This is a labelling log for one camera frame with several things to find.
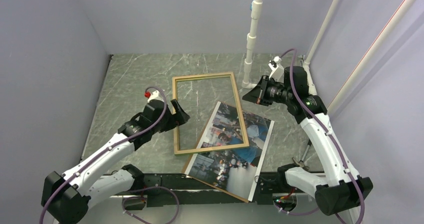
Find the printed photo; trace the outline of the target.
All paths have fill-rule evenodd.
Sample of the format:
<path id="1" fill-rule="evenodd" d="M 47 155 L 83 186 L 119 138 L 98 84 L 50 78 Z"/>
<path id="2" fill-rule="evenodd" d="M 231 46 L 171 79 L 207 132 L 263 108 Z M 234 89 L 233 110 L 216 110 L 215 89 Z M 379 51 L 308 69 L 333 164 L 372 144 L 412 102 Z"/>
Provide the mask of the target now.
<path id="1" fill-rule="evenodd" d="M 182 172 L 243 202 L 251 202 L 275 122 L 251 112 L 242 114 L 248 147 L 235 147 L 244 143 L 237 108 L 219 101 L 197 148 L 220 150 L 192 154 Z"/>

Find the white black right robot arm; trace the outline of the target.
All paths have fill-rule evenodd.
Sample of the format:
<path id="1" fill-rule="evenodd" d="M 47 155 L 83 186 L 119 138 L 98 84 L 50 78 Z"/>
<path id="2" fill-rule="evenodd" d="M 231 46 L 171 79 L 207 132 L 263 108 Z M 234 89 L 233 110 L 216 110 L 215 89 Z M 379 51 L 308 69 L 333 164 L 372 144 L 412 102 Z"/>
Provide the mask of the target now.
<path id="1" fill-rule="evenodd" d="M 373 189 L 369 177 L 361 177 L 348 160 L 330 122 L 321 98 L 309 93 L 307 72 L 300 66 L 286 67 L 283 82 L 264 75 L 242 99 L 262 106 L 284 104 L 307 134 L 323 167 L 320 178 L 295 164 L 278 168 L 276 187 L 287 192 L 297 188 L 312 196 L 327 215 L 362 206 Z"/>

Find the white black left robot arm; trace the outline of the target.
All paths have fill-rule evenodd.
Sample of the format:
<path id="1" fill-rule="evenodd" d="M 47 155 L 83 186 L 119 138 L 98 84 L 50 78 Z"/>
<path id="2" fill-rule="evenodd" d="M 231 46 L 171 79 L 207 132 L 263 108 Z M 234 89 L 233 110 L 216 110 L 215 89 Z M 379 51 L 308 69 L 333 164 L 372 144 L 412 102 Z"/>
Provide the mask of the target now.
<path id="1" fill-rule="evenodd" d="M 148 101 L 142 112 L 125 122 L 100 149 L 73 168 L 51 172 L 44 180 L 39 223 L 46 213 L 61 224 L 78 223 L 95 205 L 122 192 L 137 194 L 146 186 L 145 174 L 128 164 L 114 174 L 106 171 L 137 151 L 156 133 L 167 132 L 188 122 L 189 114 L 171 101 L 175 112 L 161 99 Z"/>

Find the white pvc pipe stand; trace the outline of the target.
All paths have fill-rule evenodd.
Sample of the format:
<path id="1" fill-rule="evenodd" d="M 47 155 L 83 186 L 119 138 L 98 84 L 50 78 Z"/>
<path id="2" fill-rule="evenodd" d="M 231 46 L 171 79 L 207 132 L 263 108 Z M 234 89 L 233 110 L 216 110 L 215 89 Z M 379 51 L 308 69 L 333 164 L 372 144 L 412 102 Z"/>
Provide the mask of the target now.
<path id="1" fill-rule="evenodd" d="M 311 49 L 333 0 L 263 0 L 255 52 Z M 330 104 L 403 0 L 340 0 L 311 59 L 318 94 Z"/>

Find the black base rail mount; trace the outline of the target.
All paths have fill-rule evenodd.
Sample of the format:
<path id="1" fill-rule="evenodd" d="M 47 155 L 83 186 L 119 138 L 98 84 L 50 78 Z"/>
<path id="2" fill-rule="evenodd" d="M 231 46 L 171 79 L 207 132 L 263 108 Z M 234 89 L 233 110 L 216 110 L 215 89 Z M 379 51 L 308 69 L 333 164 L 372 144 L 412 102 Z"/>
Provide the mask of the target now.
<path id="1" fill-rule="evenodd" d="M 277 204 L 286 211 L 292 211 L 298 204 L 300 191 L 291 188 L 281 189 L 273 183 L 275 172 L 261 172 L 253 188 L 252 203 L 257 205 Z M 127 199 L 124 207 L 142 210 L 144 207 L 175 205 L 172 194 L 162 189 L 141 191 L 142 188 L 161 186 L 176 194 L 181 205 L 238 204 L 242 200 L 208 186 L 184 174 L 145 174 L 144 185 L 134 191 L 123 191 L 115 195 Z"/>

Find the black handled hammer tool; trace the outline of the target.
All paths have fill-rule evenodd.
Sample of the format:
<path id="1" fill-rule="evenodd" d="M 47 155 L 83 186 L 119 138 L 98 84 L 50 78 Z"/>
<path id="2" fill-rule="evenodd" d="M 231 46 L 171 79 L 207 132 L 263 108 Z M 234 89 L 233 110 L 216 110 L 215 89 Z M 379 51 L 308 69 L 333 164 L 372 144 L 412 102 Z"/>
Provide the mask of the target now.
<path id="1" fill-rule="evenodd" d="M 312 142 L 311 142 L 311 140 L 308 140 L 308 143 L 306 145 L 305 151 L 302 154 L 301 158 L 299 160 L 297 160 L 295 157 L 292 157 L 293 164 L 296 167 L 300 167 L 300 168 L 304 169 L 307 172 L 310 170 L 310 168 L 309 168 L 309 166 L 307 166 L 305 164 L 305 159 L 306 159 L 306 156 L 307 156 L 308 151 L 309 151 L 309 149 L 310 149 L 311 146 L 312 146 Z"/>

